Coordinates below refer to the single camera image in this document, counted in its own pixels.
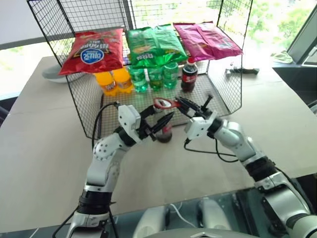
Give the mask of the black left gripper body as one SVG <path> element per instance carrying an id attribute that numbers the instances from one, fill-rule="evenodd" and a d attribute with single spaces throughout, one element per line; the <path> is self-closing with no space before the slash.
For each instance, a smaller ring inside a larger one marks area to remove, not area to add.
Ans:
<path id="1" fill-rule="evenodd" d="M 146 118 L 143 117 L 141 117 L 140 126 L 137 129 L 137 134 L 139 139 L 141 139 L 142 141 L 148 137 L 150 137 L 152 141 L 156 140 L 152 127 L 148 124 Z"/>

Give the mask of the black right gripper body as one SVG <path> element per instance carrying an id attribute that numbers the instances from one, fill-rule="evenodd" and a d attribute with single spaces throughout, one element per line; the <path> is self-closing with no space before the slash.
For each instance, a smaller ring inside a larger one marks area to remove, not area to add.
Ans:
<path id="1" fill-rule="evenodd" d="M 200 106 L 200 109 L 198 111 L 195 111 L 194 117 L 202 117 L 203 119 L 208 119 L 211 116 L 212 111 L 208 109 L 207 106 L 212 98 L 213 98 L 212 95 L 208 95 L 204 104 Z"/>

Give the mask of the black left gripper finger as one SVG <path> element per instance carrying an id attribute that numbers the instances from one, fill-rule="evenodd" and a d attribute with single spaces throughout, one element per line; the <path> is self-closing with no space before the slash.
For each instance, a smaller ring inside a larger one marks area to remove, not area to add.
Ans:
<path id="1" fill-rule="evenodd" d="M 154 105 L 150 105 L 140 112 L 141 120 L 145 120 L 149 116 L 153 116 L 156 113 L 156 108 Z"/>
<path id="2" fill-rule="evenodd" d="M 171 134 L 170 121 L 174 116 L 174 112 L 154 111 L 151 116 L 153 117 L 153 123 L 150 126 L 150 135 Z"/>

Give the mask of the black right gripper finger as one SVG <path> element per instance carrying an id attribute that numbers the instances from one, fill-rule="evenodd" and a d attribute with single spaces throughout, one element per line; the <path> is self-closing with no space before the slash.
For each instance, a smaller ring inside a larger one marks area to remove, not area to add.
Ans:
<path id="1" fill-rule="evenodd" d="M 194 117 L 195 115 L 195 110 L 193 110 L 191 107 L 189 107 L 186 104 L 179 104 L 177 108 L 179 112 L 185 115 L 186 117 Z"/>
<path id="2" fill-rule="evenodd" d="M 176 99 L 176 102 L 178 104 L 186 104 L 195 111 L 198 111 L 200 109 L 200 106 L 198 104 L 196 104 L 195 102 L 193 102 L 187 98 L 179 96 L 179 97 L 175 97 L 175 99 Z"/>

